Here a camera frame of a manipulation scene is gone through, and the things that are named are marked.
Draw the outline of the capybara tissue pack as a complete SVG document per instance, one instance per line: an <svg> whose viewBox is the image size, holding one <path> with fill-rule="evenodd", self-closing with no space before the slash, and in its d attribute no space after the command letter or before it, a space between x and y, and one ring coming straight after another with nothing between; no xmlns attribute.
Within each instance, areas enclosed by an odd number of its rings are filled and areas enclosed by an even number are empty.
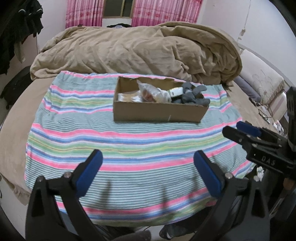
<svg viewBox="0 0 296 241"><path fill-rule="evenodd" d="M183 88L182 87L175 87L175 88L168 90L168 93L171 98L176 98L176 97L181 96L183 94Z"/></svg>

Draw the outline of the white embroidered pillow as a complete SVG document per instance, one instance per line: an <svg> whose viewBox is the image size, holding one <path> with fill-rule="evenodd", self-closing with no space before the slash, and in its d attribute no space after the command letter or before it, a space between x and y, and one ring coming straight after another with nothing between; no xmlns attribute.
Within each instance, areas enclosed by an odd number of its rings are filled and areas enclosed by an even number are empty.
<svg viewBox="0 0 296 241"><path fill-rule="evenodd" d="M240 76L259 94L261 104L270 104L284 89L284 78L247 49L241 52L240 57Z"/></svg>

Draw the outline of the grey fuzzy socks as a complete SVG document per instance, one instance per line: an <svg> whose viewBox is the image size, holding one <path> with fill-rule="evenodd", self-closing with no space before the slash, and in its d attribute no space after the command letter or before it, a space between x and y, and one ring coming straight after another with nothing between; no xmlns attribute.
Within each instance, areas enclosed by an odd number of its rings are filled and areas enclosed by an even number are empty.
<svg viewBox="0 0 296 241"><path fill-rule="evenodd" d="M171 102L172 103L175 103L175 104L185 104L188 102L187 98L184 97L184 96L178 96L176 98L172 98L171 99Z"/></svg>

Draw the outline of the grey dotted socks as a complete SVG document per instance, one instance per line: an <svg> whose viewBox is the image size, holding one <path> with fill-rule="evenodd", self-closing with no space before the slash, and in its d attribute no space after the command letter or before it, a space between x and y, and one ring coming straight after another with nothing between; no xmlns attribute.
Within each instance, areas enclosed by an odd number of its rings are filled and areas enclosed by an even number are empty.
<svg viewBox="0 0 296 241"><path fill-rule="evenodd" d="M205 85L194 86L190 82L185 82L182 84L183 94L182 103L193 104L208 107L210 104L210 99L203 96L203 91L207 90Z"/></svg>

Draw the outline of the window with frame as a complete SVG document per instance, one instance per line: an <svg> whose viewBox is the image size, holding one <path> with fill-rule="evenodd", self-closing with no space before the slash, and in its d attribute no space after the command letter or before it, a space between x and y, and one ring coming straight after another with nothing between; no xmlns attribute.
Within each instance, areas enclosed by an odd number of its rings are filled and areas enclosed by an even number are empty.
<svg viewBox="0 0 296 241"><path fill-rule="evenodd" d="M132 18L134 0L105 0L103 18Z"/></svg>

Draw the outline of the pink curtain right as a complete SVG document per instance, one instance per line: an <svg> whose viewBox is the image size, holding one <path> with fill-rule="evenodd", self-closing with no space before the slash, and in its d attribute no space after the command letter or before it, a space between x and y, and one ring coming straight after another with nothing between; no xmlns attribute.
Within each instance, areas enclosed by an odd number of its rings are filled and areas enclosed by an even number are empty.
<svg viewBox="0 0 296 241"><path fill-rule="evenodd" d="M201 0L141 0L135 1L132 26L155 26L165 22L196 23Z"/></svg>

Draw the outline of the beige bed sheet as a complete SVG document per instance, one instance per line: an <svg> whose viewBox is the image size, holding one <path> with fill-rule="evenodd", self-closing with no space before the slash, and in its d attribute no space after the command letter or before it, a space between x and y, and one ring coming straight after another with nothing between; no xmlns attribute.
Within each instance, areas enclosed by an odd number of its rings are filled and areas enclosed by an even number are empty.
<svg viewBox="0 0 296 241"><path fill-rule="evenodd" d="M1 127L1 175L15 197L27 205L25 184L26 143L37 109L54 78L37 79L21 94Z"/></svg>

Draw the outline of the cotton swab bag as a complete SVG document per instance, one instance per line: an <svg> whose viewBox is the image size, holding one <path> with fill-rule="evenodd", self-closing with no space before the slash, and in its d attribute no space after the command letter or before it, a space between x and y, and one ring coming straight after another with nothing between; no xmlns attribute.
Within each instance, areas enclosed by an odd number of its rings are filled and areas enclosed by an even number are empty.
<svg viewBox="0 0 296 241"><path fill-rule="evenodd" d="M120 102L143 102L142 94L139 90L118 93L117 100Z"/></svg>

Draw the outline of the grey pillow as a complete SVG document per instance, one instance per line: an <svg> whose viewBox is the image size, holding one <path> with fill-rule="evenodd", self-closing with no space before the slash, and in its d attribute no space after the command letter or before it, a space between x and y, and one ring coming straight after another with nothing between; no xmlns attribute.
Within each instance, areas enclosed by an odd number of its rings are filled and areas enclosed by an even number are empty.
<svg viewBox="0 0 296 241"><path fill-rule="evenodd" d="M261 101L261 96L252 88L252 86L245 81L241 76L237 76L234 82L241 88L241 90L247 94L255 102Z"/></svg>

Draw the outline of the brown cardboard box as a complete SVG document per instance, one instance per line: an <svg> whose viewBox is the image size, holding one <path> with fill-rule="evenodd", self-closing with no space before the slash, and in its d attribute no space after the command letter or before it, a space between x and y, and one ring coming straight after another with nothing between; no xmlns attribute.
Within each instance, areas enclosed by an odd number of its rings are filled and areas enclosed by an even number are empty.
<svg viewBox="0 0 296 241"><path fill-rule="evenodd" d="M117 79L113 98L113 119L115 121L199 123L209 108L196 104L120 101L119 94L139 90L137 80L163 90L182 85L182 82L175 81L172 78L128 78L120 76Z"/></svg>

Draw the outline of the black hanging clothes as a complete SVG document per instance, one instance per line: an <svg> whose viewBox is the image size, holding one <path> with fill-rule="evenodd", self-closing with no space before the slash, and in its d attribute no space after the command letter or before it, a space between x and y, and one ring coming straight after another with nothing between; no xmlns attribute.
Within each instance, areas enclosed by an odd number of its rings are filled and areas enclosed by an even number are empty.
<svg viewBox="0 0 296 241"><path fill-rule="evenodd" d="M7 74L15 44L43 29L43 8L38 1L1 1L1 74Z"/></svg>

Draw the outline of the white socks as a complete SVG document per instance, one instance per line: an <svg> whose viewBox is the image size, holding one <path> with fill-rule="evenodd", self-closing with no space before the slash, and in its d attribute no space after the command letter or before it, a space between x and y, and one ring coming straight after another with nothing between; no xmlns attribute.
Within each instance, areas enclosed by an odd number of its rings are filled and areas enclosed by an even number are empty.
<svg viewBox="0 0 296 241"><path fill-rule="evenodd" d="M158 103L171 103L171 96L168 91L160 90L160 93L157 96Z"/></svg>

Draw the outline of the striped pastel towel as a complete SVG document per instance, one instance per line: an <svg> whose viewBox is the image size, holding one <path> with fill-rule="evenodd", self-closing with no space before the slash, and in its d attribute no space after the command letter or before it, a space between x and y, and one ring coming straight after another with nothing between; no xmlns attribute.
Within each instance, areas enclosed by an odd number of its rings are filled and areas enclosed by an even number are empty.
<svg viewBox="0 0 296 241"><path fill-rule="evenodd" d="M47 89L26 144L25 184L59 178L99 149L103 164L80 199L94 223L166 225L214 203L193 164L203 150L224 172L243 178L253 168L246 152L223 137L241 115L221 85L209 86L200 123L116 123L117 74L59 73Z"/></svg>

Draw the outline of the clear bag with snacks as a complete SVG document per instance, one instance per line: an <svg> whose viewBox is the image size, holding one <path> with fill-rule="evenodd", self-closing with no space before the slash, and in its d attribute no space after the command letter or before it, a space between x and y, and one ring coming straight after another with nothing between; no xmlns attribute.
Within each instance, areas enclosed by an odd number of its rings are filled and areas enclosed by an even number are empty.
<svg viewBox="0 0 296 241"><path fill-rule="evenodd" d="M161 89L148 83L142 83L139 80L137 80L137 84L144 101L158 103L157 96Z"/></svg>

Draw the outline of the black suitcase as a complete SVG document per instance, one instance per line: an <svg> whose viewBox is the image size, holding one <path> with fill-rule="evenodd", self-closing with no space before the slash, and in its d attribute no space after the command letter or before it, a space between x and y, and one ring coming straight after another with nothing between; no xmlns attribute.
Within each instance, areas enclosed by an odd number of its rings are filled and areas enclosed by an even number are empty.
<svg viewBox="0 0 296 241"><path fill-rule="evenodd" d="M30 66L23 68L3 89L1 99L6 101L6 109L15 104L20 95L32 83Z"/></svg>

